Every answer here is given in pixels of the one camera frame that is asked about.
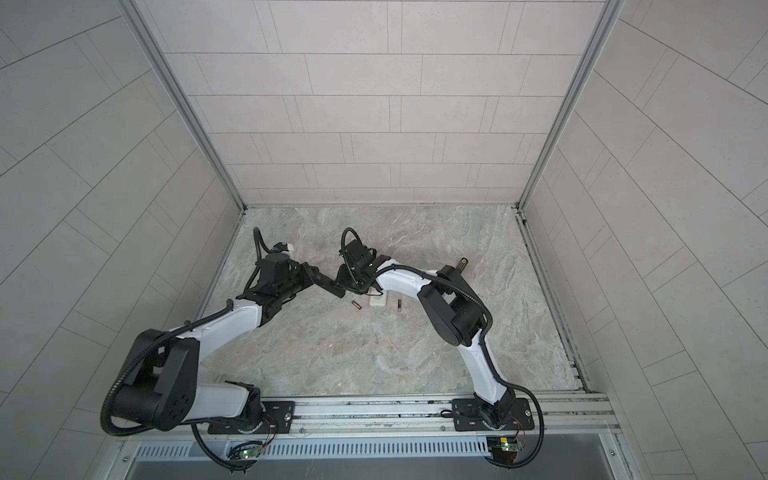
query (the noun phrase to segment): gray wall tile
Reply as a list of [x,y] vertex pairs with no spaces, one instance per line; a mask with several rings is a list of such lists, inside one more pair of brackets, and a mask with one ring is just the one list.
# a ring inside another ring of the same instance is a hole
[[507,10],[503,2],[404,2],[402,52],[496,54]]
[[491,131],[545,134],[561,102],[560,97],[501,97]]
[[696,262],[696,257],[688,247],[683,247],[646,275],[643,281],[651,292],[655,292],[660,286]]
[[243,188],[308,188],[301,165],[233,165]]
[[119,330],[173,239],[154,217],[144,213],[75,309],[88,318]]
[[768,227],[661,130],[627,172],[719,285],[768,260]]
[[608,305],[608,301],[597,279],[594,278],[587,259],[581,253],[581,248],[568,223],[552,240],[552,246],[571,284],[571,290],[581,308],[584,320],[591,319]]
[[146,0],[171,52],[266,52],[251,2]]
[[599,3],[526,3],[512,53],[581,55],[601,9]]
[[389,131],[388,97],[297,96],[296,104],[304,131]]
[[328,205],[336,198],[332,188],[268,188],[260,190],[268,205]]
[[565,95],[580,55],[532,55],[520,95]]
[[640,276],[648,275],[683,246],[672,227],[615,159],[605,165],[589,194]]
[[48,146],[95,187],[163,118],[149,91],[134,81],[53,137]]
[[338,204],[412,204],[412,188],[334,188]]
[[178,112],[166,118],[157,127],[155,132],[179,165],[182,165],[197,147],[195,140],[187,129],[187,125],[184,124]]
[[576,111],[623,166],[654,129],[653,122],[596,74],[590,76]]
[[43,455],[32,480],[81,480],[103,441],[104,435],[61,430]]
[[224,164],[268,164],[262,161],[251,134],[209,134]]
[[666,50],[667,47],[659,41],[620,20],[611,31],[594,69],[633,101]]
[[727,77],[765,33],[762,2],[654,2],[639,28],[720,76]]
[[640,366],[649,366],[683,346],[616,238],[589,260]]
[[692,475],[694,473],[682,450],[646,453],[645,462],[654,475]]
[[444,164],[511,164],[520,148],[521,134],[448,134]]
[[283,97],[216,95],[195,98],[213,133],[293,131]]
[[[53,442],[106,351],[96,342],[56,330],[0,406],[0,419],[8,433],[0,440],[0,463],[9,478],[32,475],[41,452]],[[51,392],[55,392],[55,402]],[[29,429],[35,429],[35,434],[29,435]],[[23,449],[18,448],[19,439],[25,440]]]
[[93,68],[96,69],[99,76],[104,80],[104,83],[107,84],[110,90],[116,92],[123,88],[123,84],[118,80],[117,75],[114,74],[107,61],[104,60],[104,57],[101,56],[101,53],[98,48],[96,48],[96,45],[94,45],[94,42],[88,37],[87,32],[83,32],[72,39],[74,40],[74,43],[78,44],[80,50],[82,50],[85,57],[91,63]]
[[605,225],[605,219],[568,164],[552,186],[552,194],[583,250]]
[[317,186],[320,188],[344,188],[357,184],[360,178],[368,178],[370,187],[390,187],[388,164],[317,164]]
[[0,116],[0,147],[24,158],[111,93],[74,40],[9,65],[0,71],[0,111],[15,114]]
[[358,164],[432,163],[435,134],[352,134],[352,147]]
[[[655,386],[654,392],[697,477],[760,478],[757,466],[701,375],[689,373]],[[707,433],[712,431],[718,432],[723,443],[717,455],[711,455],[706,447]]]
[[303,68],[309,69],[315,95],[418,95],[422,57],[307,55]]
[[67,315],[67,318],[64,319],[64,322],[61,323],[61,328],[84,336],[107,348],[118,335],[113,329],[107,328],[99,322],[95,322],[82,313],[75,312],[74,310],[72,310],[69,315]]
[[531,173],[530,165],[482,164],[476,187],[523,188]]
[[594,163],[605,149],[598,136],[592,133],[592,130],[575,112],[571,114],[558,140],[558,148],[581,181],[589,175]]
[[271,2],[285,53],[386,53],[385,2]]
[[194,53],[166,53],[176,79],[187,95],[212,95],[208,80],[205,79]]
[[652,386],[695,371],[696,366],[690,361],[690,357],[685,350],[668,356],[666,359],[659,360],[643,369],[645,378],[648,379],[648,383]]
[[734,280],[723,291],[755,333],[768,343],[768,263]]
[[746,449],[750,451],[761,472],[768,472],[768,442],[748,443]]
[[672,431],[617,322],[594,334],[605,369],[642,452],[677,450]]
[[0,177],[0,279],[33,251],[88,190],[46,146]]
[[262,138],[273,164],[344,163],[338,134],[262,134]]
[[699,263],[654,296],[739,437],[764,440],[768,349],[760,338]]
[[400,187],[465,187],[469,165],[402,164]]
[[488,196],[487,188],[416,188],[415,204],[483,204]]
[[203,215],[199,207],[192,210],[192,214],[176,235],[165,258],[157,267],[157,275],[176,290],[184,288],[184,283],[213,228],[214,225]]
[[163,116],[168,116],[174,113],[176,105],[168,96],[168,92],[160,83],[160,79],[157,77],[154,70],[149,70],[147,73],[141,75],[141,83],[144,84],[149,91],[149,94],[152,95],[152,100],[154,100],[154,103],[160,108],[160,111],[163,112]]
[[0,285],[1,391],[11,391],[107,258],[60,223]]
[[643,112],[734,195],[768,178],[768,105],[679,57]]
[[123,85],[150,69],[147,58],[122,18],[89,30],[88,37]]
[[122,241],[172,173],[149,141],[133,149],[78,204],[78,210]]
[[402,97],[402,131],[477,132],[483,97]]
[[99,0],[9,0],[0,8],[0,28],[24,55],[30,55],[117,16],[113,4]]
[[424,55],[421,94],[517,95],[530,60],[528,55]]
[[160,190],[155,203],[182,227],[215,175],[208,160],[197,150]]
[[308,95],[303,55],[200,53],[197,63],[214,95]]

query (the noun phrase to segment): metal profile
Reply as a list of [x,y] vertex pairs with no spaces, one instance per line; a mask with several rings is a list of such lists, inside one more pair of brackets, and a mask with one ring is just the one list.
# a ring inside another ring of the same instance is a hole
[[554,147],[557,145],[558,139],[562,134],[565,124],[568,122],[568,117],[571,116],[571,112],[576,106],[576,101],[581,95],[581,91],[584,90],[584,86],[587,84],[589,74],[594,68],[594,64],[598,61],[600,51],[608,38],[608,34],[611,32],[611,28],[616,23],[616,19],[619,16],[619,10],[623,5],[624,0],[607,0],[600,18],[598,18],[597,24],[594,26],[587,47],[584,50],[584,54],[581,56],[574,77],[571,80],[571,85],[568,87],[568,91],[563,97],[563,103],[560,105],[558,114],[554,118],[554,123],[547,133],[547,138],[544,142],[544,146],[541,148],[541,152],[538,155],[538,159],[531,170],[531,176],[525,183],[525,189],[518,202],[518,209],[524,211],[528,206],[528,202],[531,201],[531,194],[533,189],[541,177],[541,173],[544,171],[549,157],[554,152]]

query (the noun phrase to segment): marble floor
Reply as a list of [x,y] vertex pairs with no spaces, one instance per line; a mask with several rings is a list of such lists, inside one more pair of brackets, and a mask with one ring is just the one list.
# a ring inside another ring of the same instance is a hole
[[[334,278],[344,227],[424,270],[467,257],[464,277],[494,316],[488,344],[500,370],[533,390],[577,388],[510,207],[252,208],[206,313],[242,291],[256,259],[253,227],[267,246],[293,243],[298,261]],[[265,396],[472,391],[458,350],[438,336],[418,300],[390,294],[386,306],[371,307],[366,296],[339,299],[316,286],[210,355],[199,375],[253,383]]]

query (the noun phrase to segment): black mounting plate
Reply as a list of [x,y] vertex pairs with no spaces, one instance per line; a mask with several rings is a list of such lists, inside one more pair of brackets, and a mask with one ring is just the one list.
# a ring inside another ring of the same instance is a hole
[[[484,432],[492,430],[486,426],[482,420],[474,420],[480,416],[480,404],[481,400],[475,398],[453,399],[451,401],[453,426],[456,428],[457,432]],[[510,408],[511,415],[523,425],[523,430],[533,430],[535,427],[533,423],[533,415],[526,415],[526,411],[531,411],[528,399],[517,397],[512,401],[512,407]],[[517,430],[518,426],[513,420],[501,429]]]
[[[269,415],[275,422],[277,422],[277,433],[288,433],[290,431],[290,424],[293,421],[293,410],[296,409],[295,402],[261,402],[264,405],[264,414]],[[274,427],[270,431],[269,422],[261,422],[256,430],[253,430],[249,435],[266,435],[268,433],[274,433]],[[214,425],[213,423],[208,425],[208,435],[243,435],[242,432],[238,432],[231,425]]]

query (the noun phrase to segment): tiled wall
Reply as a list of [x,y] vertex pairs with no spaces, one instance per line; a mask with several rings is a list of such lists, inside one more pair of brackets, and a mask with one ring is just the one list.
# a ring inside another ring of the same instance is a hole
[[135,336],[239,212],[112,0],[0,2],[0,478],[85,477]]
[[768,478],[767,31],[627,1],[525,211],[647,478]]
[[517,201],[603,7],[137,5],[247,204]]

